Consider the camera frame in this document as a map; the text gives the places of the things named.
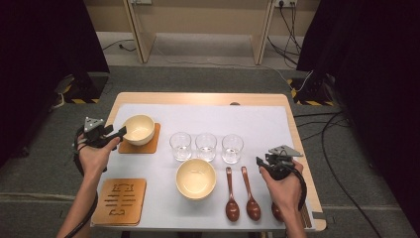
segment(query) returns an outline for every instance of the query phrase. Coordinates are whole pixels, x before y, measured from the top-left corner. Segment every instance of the power outlet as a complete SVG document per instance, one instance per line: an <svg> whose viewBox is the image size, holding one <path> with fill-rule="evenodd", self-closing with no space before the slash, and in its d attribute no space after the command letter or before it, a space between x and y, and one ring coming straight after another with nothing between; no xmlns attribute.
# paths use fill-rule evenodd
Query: power outlet
<svg viewBox="0 0 420 238"><path fill-rule="evenodd" d="M280 7L281 0L275 0L274 6ZM283 8L292 8L296 7L297 0L282 0L283 1Z"/></svg>

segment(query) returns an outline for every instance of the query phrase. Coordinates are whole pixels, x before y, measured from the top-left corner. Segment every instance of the wooden table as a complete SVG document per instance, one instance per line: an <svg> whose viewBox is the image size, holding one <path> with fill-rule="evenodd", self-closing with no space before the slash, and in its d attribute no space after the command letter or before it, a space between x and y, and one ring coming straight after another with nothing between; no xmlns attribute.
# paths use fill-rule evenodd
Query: wooden table
<svg viewBox="0 0 420 238"><path fill-rule="evenodd" d="M287 114L288 126L294 149L304 154L290 105L286 96L282 94L123 92L120 93L115 100L107 120L107 125L113 124L122 104L133 103L190 105L230 105L231 103L239 103L245 106L283 106ZM314 214L315 224L313 225L315 231L322 231L326 228L326 220L325 218L322 218L322 207L308 163L305 157L299 158L299 162L304 167L303 176L308 188L307 201L309 201Z"/></svg>

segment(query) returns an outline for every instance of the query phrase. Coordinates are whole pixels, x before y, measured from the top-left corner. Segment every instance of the wooden coaster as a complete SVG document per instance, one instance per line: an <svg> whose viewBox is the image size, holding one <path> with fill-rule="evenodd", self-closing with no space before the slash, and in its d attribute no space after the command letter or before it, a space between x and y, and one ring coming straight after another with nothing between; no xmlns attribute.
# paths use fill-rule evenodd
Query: wooden coaster
<svg viewBox="0 0 420 238"><path fill-rule="evenodd" d="M92 215L95 225L139 224L146 192L144 178L106 179Z"/></svg>
<svg viewBox="0 0 420 238"><path fill-rule="evenodd" d="M158 148L158 134L160 132L160 123L155 123L154 137L145 145L134 146L128 141L123 140L118 147L118 152L121 154L153 154Z"/></svg>

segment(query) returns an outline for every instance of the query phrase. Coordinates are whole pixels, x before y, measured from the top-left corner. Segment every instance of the clear glass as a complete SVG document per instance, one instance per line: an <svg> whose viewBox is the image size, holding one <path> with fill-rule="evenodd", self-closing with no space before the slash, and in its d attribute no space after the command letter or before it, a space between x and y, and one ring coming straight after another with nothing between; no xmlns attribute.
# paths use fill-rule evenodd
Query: clear glass
<svg viewBox="0 0 420 238"><path fill-rule="evenodd" d="M244 141L238 135L227 135L222 141L222 159L227 164L235 164L241 158Z"/></svg>
<svg viewBox="0 0 420 238"><path fill-rule="evenodd" d="M185 132L177 132L170 137L172 154L178 161L186 161L191 158L191 136Z"/></svg>
<svg viewBox="0 0 420 238"><path fill-rule="evenodd" d="M197 157L206 162L211 162L216 157L217 138L210 133L203 133L195 139Z"/></svg>

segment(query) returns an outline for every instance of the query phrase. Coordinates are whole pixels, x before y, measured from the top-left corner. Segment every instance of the hand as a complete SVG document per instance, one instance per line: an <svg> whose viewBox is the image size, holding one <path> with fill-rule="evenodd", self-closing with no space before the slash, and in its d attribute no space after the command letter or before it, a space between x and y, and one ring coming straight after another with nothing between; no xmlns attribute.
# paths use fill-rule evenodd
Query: hand
<svg viewBox="0 0 420 238"><path fill-rule="evenodd" d="M295 168L302 174L303 166L292 161ZM272 201L280 209L283 216L295 212L299 204L301 187L299 178L293 173L282 180L274 180L264 167L260 167L262 178L265 180Z"/></svg>
<svg viewBox="0 0 420 238"><path fill-rule="evenodd" d="M120 143L120 138L116 137L112 139L103 148L93 148L80 144L78 149L80 150L79 159L83 167L85 175L100 175L106 168L109 160L109 154L111 151Z"/></svg>

